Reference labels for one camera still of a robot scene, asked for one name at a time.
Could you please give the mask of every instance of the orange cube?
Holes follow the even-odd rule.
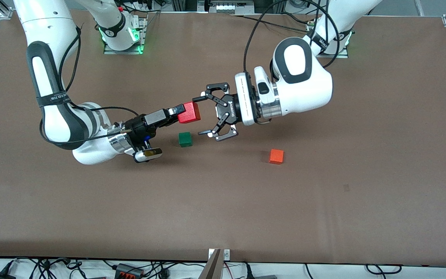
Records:
[[[269,153],[269,162],[276,165],[283,163],[283,150],[271,150]]]

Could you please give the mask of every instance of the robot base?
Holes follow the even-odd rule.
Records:
[[[113,50],[106,43],[104,43],[104,51],[103,51],[104,54],[137,55],[144,53],[144,44],[146,41],[147,17],[139,18],[137,15],[135,15],[135,17],[136,17],[135,18],[136,24],[134,25],[134,28],[132,28],[131,32],[132,32],[132,39],[134,40],[138,39],[138,41],[131,47],[123,51]]]

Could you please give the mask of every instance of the power cable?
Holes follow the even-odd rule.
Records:
[[[274,5],[277,5],[277,4],[279,4],[279,3],[281,3],[281,2],[285,2],[285,1],[288,1],[288,0],[278,0],[278,1],[276,1],[276,2],[271,3],[271,4],[266,8],[266,10],[265,10],[264,12],[262,12],[261,16],[259,16],[259,18],[258,18],[256,24],[254,25],[254,28],[253,28],[252,31],[251,31],[251,34],[250,34],[250,36],[249,36],[249,40],[247,41],[247,44],[246,44],[246,46],[245,46],[245,50],[244,50],[244,59],[243,59],[243,66],[244,66],[244,67],[243,67],[243,71],[244,71],[244,72],[247,72],[247,67],[246,67],[246,63],[247,63],[247,52],[248,52],[248,50],[249,50],[249,46],[250,46],[252,37],[253,37],[253,35],[254,35],[256,29],[257,29],[257,26],[259,25],[259,22],[262,21],[262,18],[264,17],[264,15],[266,14],[266,12],[267,12],[269,9],[271,9]],[[338,33],[338,28],[336,28],[335,22],[333,21],[333,19],[331,18],[331,16],[330,16],[330,15],[327,13],[327,11],[325,11],[319,4],[317,4],[317,3],[315,3],[315,2],[312,2],[311,0],[301,0],[301,1],[311,3],[312,5],[314,5],[315,7],[317,7],[317,10],[318,10],[318,11],[322,11],[323,14],[324,14],[325,16],[327,16],[328,20],[330,21],[330,23],[333,25],[333,28],[335,29],[336,38],[337,38],[336,52],[335,52],[335,55],[333,56],[333,58],[330,60],[330,62],[328,62],[328,63],[324,66],[324,67],[326,68],[326,67],[328,67],[329,65],[331,65],[331,63],[333,63],[333,61],[336,59],[336,57],[338,56],[338,53],[339,53],[339,51],[340,51],[340,36],[339,36],[339,33]]]
[[[370,268],[369,268],[370,265],[374,265],[374,266],[379,270],[379,272],[374,272],[374,271],[370,270]],[[366,266],[366,270],[367,270],[369,273],[374,274],[374,275],[377,275],[377,276],[378,276],[378,275],[381,275],[381,276],[383,276],[383,279],[386,279],[386,275],[394,275],[394,274],[400,273],[400,272],[402,271],[402,266],[401,266],[401,265],[386,265],[386,266],[394,266],[394,267],[398,267],[398,269],[395,270],[395,271],[393,271],[393,272],[386,272],[386,271],[383,271],[383,270],[381,269],[381,267],[379,267],[379,265],[375,265],[375,264],[366,264],[365,266]]]
[[[313,276],[311,275],[311,272],[309,271],[309,267],[307,266],[307,263],[305,263],[305,265],[306,265],[307,275],[309,276],[310,279],[314,279]]]

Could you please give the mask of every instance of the green cube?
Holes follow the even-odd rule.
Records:
[[[178,144],[183,148],[192,146],[192,136],[190,132],[178,133]]]

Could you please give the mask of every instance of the red cube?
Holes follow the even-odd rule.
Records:
[[[186,124],[201,119],[199,113],[199,106],[194,102],[188,102],[184,104],[185,111],[178,115],[178,122]]]
[[[283,163],[283,150],[271,150],[269,153],[269,163],[280,165]]]

